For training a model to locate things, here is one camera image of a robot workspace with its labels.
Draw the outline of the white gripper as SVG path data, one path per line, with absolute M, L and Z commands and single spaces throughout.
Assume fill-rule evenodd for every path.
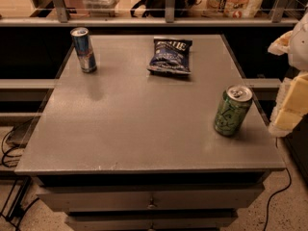
M 308 13 L 268 48 L 268 52 L 281 56 L 288 54 L 289 65 L 308 70 Z M 272 110 L 269 132 L 274 137 L 290 134 L 308 114 L 308 72 L 300 72 L 295 78 L 285 78 L 280 84 L 276 105 Z

